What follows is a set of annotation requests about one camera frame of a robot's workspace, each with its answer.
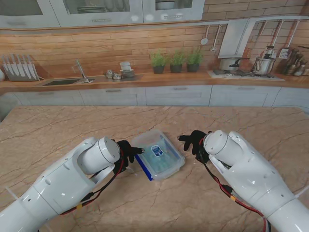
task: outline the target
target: stainless steel pot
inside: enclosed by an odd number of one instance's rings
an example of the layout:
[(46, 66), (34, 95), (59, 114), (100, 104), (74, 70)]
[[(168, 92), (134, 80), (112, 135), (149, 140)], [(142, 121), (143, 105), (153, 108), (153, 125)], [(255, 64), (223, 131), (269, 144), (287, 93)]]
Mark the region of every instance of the stainless steel pot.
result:
[(235, 71), (239, 68), (239, 62), (242, 59), (249, 59), (249, 58), (222, 58), (220, 61), (219, 69)]
[(255, 74), (269, 74), (271, 73), (276, 59), (274, 58), (260, 58), (255, 59), (251, 72)]

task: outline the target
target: drawer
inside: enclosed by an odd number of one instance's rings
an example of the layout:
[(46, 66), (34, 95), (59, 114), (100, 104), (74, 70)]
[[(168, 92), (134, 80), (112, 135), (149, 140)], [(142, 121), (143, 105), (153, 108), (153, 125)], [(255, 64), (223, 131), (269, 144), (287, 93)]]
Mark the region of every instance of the drawer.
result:
[(274, 107), (299, 107), (309, 113), (309, 89), (282, 88), (273, 104)]
[(209, 105), (211, 86), (147, 87), (147, 105)]
[(84, 105), (78, 90), (17, 92), (23, 105)]
[(280, 87), (213, 86), (210, 106), (271, 107)]
[(80, 90), (85, 105), (146, 105), (145, 88)]

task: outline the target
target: glass cabinet door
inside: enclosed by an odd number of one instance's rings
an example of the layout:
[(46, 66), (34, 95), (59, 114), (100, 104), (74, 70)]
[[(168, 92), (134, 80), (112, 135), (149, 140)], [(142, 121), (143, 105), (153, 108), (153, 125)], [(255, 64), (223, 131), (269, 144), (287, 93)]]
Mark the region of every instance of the glass cabinet door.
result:
[(59, 26), (49, 0), (0, 0), (0, 28)]
[(142, 0), (50, 0), (62, 27), (143, 23)]
[(201, 20), (205, 0), (143, 0), (144, 22)]

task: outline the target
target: faucet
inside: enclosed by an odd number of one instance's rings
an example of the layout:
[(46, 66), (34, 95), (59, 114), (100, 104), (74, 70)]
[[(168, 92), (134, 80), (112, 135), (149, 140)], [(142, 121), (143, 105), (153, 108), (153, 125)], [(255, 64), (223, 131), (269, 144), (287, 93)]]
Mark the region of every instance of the faucet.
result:
[(84, 71), (83, 71), (83, 68), (82, 68), (82, 65), (80, 64), (79, 60), (77, 59), (76, 60), (76, 64), (72, 66), (72, 69), (73, 71), (76, 73), (75, 71), (75, 67), (77, 66), (79, 72), (81, 73), (83, 79), (84, 79), (84, 83), (90, 83), (88, 77), (85, 75)]

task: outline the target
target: wooden backsplash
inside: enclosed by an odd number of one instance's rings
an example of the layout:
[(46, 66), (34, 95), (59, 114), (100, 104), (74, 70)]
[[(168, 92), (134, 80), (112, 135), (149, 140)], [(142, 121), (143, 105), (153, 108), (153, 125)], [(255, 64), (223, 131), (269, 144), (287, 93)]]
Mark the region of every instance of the wooden backsplash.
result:
[[(307, 2), (307, 0), (206, 0), (203, 21), (262, 15), (303, 15), (308, 14)], [(278, 22), (269, 22), (256, 43), (261, 23), (255, 25), (246, 49), (246, 53), (249, 53), (252, 59), (271, 42), (277, 25)], [(276, 49), (284, 47), (292, 25), (293, 22), (284, 23)], [(80, 60), (85, 73), (89, 76), (101, 75), (107, 69), (118, 71), (121, 61), (130, 61), (137, 73), (151, 72), (149, 54), (159, 49), (163, 53), (173, 53), (181, 49), (187, 53), (200, 48), (204, 56), (201, 68), (212, 69), (218, 65), (217, 56), (225, 30), (226, 25), (223, 25), (216, 53), (210, 52), (210, 47), (217, 27), (210, 27), (207, 45), (200, 46), (200, 40), (206, 32), (206, 27), (202, 26), (91, 33), (70, 33), (68, 30), (58, 34), (0, 34), (0, 54), (31, 55), (35, 60), (38, 74), (44, 78), (76, 76), (71, 68), (76, 59)], [(293, 45), (308, 45), (308, 34), (309, 22), (301, 22), (293, 39)]]

